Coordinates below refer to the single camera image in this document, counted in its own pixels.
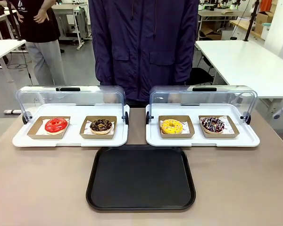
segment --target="jacket drawstring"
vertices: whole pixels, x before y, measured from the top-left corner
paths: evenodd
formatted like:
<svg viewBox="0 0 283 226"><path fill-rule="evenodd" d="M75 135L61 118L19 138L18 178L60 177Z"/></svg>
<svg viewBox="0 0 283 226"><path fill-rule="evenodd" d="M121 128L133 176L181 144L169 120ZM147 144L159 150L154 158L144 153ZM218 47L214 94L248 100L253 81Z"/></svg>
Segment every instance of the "jacket drawstring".
<svg viewBox="0 0 283 226"><path fill-rule="evenodd" d="M132 7L131 7L131 20L133 19L133 6L134 6L134 0L132 0Z"/></svg>
<svg viewBox="0 0 283 226"><path fill-rule="evenodd" d="M157 8L157 0L155 0L155 25L154 25L154 34L153 34L153 38L155 38L156 36L156 8Z"/></svg>

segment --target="black tray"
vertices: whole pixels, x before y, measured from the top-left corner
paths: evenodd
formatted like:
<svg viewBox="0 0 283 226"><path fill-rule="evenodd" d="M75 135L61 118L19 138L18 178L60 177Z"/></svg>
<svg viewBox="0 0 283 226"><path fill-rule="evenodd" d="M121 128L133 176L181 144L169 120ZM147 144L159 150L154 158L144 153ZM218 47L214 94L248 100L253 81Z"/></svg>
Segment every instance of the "black tray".
<svg viewBox="0 0 283 226"><path fill-rule="evenodd" d="M195 197L183 150L150 145L101 148L86 191L97 210L183 210Z"/></svg>

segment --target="yellow frosted donut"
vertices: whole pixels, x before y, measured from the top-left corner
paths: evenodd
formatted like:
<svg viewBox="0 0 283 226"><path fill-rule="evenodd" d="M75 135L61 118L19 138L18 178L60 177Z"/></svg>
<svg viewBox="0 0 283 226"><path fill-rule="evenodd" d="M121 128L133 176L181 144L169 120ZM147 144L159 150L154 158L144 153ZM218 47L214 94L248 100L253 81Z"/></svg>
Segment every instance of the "yellow frosted donut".
<svg viewBox="0 0 283 226"><path fill-rule="evenodd" d="M161 129L166 134L181 134L183 125L174 119L167 119L162 122Z"/></svg>

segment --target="black t-shirt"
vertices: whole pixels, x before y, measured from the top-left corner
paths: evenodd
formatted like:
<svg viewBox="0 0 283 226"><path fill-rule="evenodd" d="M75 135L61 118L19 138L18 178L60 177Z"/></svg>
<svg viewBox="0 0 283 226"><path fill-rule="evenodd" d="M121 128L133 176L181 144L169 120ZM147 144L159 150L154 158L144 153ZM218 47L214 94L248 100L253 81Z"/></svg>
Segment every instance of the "black t-shirt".
<svg viewBox="0 0 283 226"><path fill-rule="evenodd" d="M47 10L49 20L38 24L33 20L41 8L44 0L10 0L18 10L19 14L24 16L23 23L20 24L21 38L29 42L49 42L59 38L58 23L52 8Z"/></svg>

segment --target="purple jacket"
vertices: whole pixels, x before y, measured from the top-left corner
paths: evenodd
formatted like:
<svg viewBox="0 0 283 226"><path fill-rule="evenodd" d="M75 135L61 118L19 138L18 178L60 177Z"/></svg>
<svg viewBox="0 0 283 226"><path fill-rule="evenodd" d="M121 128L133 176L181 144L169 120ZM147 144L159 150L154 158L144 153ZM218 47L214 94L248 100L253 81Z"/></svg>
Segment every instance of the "purple jacket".
<svg viewBox="0 0 283 226"><path fill-rule="evenodd" d="M183 84L192 67L198 0L89 0L95 73L126 97Z"/></svg>

